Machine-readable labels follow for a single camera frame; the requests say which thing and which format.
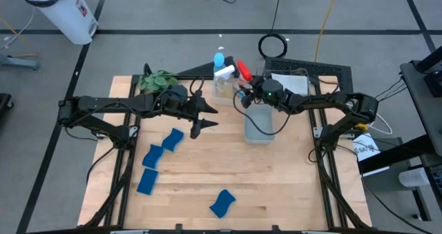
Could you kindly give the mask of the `spray bottle white nozzle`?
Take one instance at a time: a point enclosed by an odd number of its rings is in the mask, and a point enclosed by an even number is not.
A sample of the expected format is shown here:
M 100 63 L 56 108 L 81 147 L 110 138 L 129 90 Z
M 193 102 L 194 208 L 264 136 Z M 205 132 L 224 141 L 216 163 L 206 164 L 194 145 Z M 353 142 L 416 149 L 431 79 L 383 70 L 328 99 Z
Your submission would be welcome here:
M 235 71 L 235 67 L 230 65 L 214 73 L 213 94 L 215 98 L 232 98 L 234 83 L 233 73 Z

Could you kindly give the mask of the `small frosted plastic bin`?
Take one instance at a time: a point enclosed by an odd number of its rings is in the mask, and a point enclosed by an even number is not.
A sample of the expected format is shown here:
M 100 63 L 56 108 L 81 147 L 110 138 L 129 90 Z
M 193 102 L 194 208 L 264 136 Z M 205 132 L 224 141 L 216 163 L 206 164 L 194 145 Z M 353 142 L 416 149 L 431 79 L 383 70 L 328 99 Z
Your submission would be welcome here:
M 238 78 L 234 77 L 234 83 L 237 82 L 237 80 L 238 80 Z M 238 91 L 235 89 L 234 83 L 233 83 L 233 96 Z M 232 98 L 225 99 L 225 98 L 215 98 L 215 96 L 213 94 L 213 99 L 216 104 L 232 106 L 233 105 L 233 96 L 232 96 Z

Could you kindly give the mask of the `air freshener can blue cap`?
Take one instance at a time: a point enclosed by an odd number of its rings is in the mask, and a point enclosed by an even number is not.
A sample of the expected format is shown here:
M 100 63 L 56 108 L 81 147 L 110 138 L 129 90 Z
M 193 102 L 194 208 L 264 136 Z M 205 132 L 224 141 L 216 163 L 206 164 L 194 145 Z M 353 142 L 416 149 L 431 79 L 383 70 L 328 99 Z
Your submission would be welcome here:
M 221 52 L 217 52 L 213 58 L 213 72 L 216 73 L 225 67 L 225 56 Z

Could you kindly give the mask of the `black perforated panel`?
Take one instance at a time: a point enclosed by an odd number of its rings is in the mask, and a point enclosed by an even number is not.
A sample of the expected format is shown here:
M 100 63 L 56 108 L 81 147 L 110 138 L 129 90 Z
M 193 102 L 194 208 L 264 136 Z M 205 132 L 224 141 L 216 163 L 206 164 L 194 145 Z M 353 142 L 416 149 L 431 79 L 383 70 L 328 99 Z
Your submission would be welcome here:
M 304 68 L 309 74 L 310 82 L 318 82 L 319 77 L 332 76 L 337 78 L 340 90 L 353 92 L 352 73 L 349 66 L 314 63 L 294 59 L 270 58 L 265 59 L 264 70 L 288 70 Z

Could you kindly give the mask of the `white cylinder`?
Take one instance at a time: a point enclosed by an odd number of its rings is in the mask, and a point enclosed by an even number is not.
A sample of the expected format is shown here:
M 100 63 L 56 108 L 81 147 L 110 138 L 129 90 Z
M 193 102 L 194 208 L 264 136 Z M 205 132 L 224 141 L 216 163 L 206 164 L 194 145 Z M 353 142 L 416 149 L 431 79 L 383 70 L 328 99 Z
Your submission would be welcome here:
M 399 173 L 399 182 L 405 187 L 427 186 L 430 184 L 424 167 L 415 168 Z

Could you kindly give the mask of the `black triangular panel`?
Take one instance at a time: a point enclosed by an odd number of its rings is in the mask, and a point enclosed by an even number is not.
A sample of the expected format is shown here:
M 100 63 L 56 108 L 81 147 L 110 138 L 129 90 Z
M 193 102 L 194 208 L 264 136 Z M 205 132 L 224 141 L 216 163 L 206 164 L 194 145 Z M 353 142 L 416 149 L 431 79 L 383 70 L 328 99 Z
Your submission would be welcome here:
M 232 56 L 225 57 L 224 64 L 225 64 L 225 66 L 230 66 L 230 65 L 234 66 L 235 71 L 233 72 L 233 76 L 236 78 L 239 77 L 240 73 L 238 72 L 237 65 L 236 65 Z M 192 78 L 192 77 L 197 77 L 197 76 L 202 76 L 205 79 L 212 79 L 213 74 L 214 74 L 213 68 L 214 68 L 214 62 L 212 61 L 210 63 L 203 64 L 203 65 L 179 72 L 177 75 L 181 79 L 183 79 L 184 77 Z

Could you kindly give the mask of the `grey plastic bin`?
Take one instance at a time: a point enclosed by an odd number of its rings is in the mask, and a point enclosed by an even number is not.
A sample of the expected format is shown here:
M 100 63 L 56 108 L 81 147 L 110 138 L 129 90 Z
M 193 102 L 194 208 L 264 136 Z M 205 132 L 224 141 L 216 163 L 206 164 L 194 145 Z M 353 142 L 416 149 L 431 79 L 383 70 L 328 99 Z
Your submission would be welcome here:
M 253 104 L 244 110 L 260 130 L 266 133 L 272 133 L 273 112 L 272 107 L 264 104 Z M 247 117 L 244 117 L 244 141 L 253 145 L 268 145 L 274 140 L 273 135 L 262 134 Z

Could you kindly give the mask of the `rectangular blue sponge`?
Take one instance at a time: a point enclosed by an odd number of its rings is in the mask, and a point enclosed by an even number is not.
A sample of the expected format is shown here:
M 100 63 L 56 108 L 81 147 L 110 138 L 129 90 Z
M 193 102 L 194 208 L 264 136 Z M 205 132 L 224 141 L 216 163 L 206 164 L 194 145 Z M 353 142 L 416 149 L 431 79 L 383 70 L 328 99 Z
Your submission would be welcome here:
M 143 193 L 145 195 L 151 195 L 156 183 L 157 176 L 158 172 L 156 170 L 145 168 L 137 187 L 137 192 Z

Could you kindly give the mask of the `green plant in white pot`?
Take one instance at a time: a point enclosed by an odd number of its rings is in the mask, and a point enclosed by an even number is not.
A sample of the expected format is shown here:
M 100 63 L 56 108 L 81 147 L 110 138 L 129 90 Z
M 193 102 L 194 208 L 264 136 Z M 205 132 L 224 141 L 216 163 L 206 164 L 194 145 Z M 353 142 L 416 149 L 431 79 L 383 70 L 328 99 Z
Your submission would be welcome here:
M 158 70 L 149 75 L 142 75 L 137 85 L 144 92 L 155 92 L 167 89 L 169 86 L 178 85 L 178 79 L 176 74 Z

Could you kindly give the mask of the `white paper sign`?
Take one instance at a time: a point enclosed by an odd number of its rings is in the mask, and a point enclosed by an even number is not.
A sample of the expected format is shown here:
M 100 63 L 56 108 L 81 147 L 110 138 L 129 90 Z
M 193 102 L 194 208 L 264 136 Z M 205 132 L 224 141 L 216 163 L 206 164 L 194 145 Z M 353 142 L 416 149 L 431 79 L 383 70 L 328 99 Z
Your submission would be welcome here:
M 358 161 L 370 158 L 381 151 L 370 134 L 362 134 L 352 141 Z

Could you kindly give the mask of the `large clear plastic bin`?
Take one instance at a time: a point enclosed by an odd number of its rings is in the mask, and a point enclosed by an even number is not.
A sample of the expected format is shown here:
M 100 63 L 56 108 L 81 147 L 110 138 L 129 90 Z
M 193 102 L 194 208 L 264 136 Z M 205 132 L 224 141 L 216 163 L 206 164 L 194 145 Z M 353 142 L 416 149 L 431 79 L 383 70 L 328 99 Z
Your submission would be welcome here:
M 262 74 L 267 77 L 271 77 L 271 73 L 279 74 L 279 75 L 304 75 L 308 78 L 309 81 L 309 94 L 310 96 L 310 79 L 309 74 L 306 69 L 304 68 L 294 68 L 294 69 L 288 69 L 288 70 L 264 70 Z

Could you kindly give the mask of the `Windex bottle red nozzle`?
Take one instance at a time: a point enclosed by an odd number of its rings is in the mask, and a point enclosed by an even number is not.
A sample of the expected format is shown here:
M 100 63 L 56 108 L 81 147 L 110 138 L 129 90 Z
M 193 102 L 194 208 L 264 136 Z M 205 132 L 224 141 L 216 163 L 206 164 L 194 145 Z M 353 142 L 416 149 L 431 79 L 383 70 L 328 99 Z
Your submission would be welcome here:
M 253 75 L 251 74 L 249 68 L 242 60 L 238 60 L 237 62 L 239 77 L 237 82 L 234 83 L 236 90 L 241 90 L 242 88 L 251 88 L 250 82 L 253 79 Z

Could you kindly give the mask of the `grey waffle towel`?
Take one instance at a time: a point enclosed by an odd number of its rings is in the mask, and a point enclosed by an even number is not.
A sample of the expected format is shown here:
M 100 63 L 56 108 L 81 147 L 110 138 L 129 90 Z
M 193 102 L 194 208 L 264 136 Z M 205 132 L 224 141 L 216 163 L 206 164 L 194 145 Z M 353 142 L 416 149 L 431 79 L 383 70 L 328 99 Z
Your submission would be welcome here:
M 304 75 L 279 75 L 271 73 L 271 78 L 282 84 L 284 89 L 292 93 L 307 96 L 309 94 L 309 81 Z

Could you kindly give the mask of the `wavy blue sponge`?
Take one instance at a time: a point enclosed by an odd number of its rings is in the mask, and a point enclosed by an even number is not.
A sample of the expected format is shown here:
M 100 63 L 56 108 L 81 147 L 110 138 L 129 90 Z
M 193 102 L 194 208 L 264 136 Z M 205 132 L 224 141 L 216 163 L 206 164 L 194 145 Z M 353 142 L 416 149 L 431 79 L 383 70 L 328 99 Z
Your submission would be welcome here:
M 174 152 L 183 139 L 184 133 L 181 130 L 173 128 L 171 133 L 163 140 L 162 148 Z
M 209 207 L 216 217 L 222 218 L 227 214 L 229 207 L 236 201 L 236 198 L 227 190 L 222 190 L 216 201 Z
M 161 146 L 151 144 L 149 151 L 142 160 L 142 165 L 155 170 L 163 154 L 164 154 L 164 149 Z

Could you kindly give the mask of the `white trash can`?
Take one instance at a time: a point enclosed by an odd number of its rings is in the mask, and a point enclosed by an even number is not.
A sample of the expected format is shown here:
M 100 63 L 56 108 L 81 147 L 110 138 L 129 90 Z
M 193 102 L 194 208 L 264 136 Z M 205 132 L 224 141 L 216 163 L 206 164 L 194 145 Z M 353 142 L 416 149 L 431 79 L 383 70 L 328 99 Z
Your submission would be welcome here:
M 86 45 L 99 26 L 85 0 L 25 0 L 42 12 L 73 43 Z

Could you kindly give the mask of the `grey stand base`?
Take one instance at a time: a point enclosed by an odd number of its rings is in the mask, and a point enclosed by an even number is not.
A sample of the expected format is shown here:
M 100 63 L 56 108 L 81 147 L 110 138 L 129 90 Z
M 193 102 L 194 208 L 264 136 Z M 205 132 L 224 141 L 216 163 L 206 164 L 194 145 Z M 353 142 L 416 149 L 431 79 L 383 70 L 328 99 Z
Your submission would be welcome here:
M 15 66 L 21 68 L 29 68 L 32 70 L 39 69 L 39 62 L 33 60 L 26 60 L 22 58 L 14 58 L 0 53 L 0 65 Z

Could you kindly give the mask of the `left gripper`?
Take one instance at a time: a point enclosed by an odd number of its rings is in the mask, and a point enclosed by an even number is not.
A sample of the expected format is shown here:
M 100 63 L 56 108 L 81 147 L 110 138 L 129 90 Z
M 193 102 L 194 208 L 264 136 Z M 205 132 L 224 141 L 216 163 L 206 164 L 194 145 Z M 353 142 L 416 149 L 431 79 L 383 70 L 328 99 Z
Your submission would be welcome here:
M 197 97 L 192 97 L 189 100 L 185 101 L 183 104 L 181 104 L 180 110 L 184 113 L 187 120 L 193 122 L 190 132 L 191 139 L 196 139 L 203 128 L 209 128 L 218 125 L 218 123 L 214 121 L 198 119 L 201 112 L 211 114 L 218 113 L 218 111 L 212 106 L 208 105 L 206 99 L 200 95 L 198 95 Z

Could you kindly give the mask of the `dark grey equipment cart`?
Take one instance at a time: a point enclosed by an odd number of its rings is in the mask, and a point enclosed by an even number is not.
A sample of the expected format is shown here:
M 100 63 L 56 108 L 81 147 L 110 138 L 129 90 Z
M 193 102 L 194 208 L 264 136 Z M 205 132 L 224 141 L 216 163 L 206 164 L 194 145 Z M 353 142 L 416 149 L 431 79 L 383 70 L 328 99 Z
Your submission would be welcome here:
M 442 212 L 442 46 L 421 61 L 400 65 L 425 134 L 361 162 L 363 172 L 418 157 Z

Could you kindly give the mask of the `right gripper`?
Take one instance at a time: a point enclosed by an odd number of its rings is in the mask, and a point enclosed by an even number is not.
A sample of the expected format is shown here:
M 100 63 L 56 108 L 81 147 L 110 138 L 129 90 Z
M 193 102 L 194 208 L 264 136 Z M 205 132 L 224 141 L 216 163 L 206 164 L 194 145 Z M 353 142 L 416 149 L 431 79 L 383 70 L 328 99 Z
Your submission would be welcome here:
M 251 96 L 245 95 L 241 99 L 242 107 L 247 109 L 250 107 L 251 102 L 254 102 L 255 104 L 259 104 L 262 101 L 263 96 L 263 83 L 264 80 L 260 80 L 259 77 L 254 77 L 251 81 L 247 83 L 247 88 L 251 89 Z

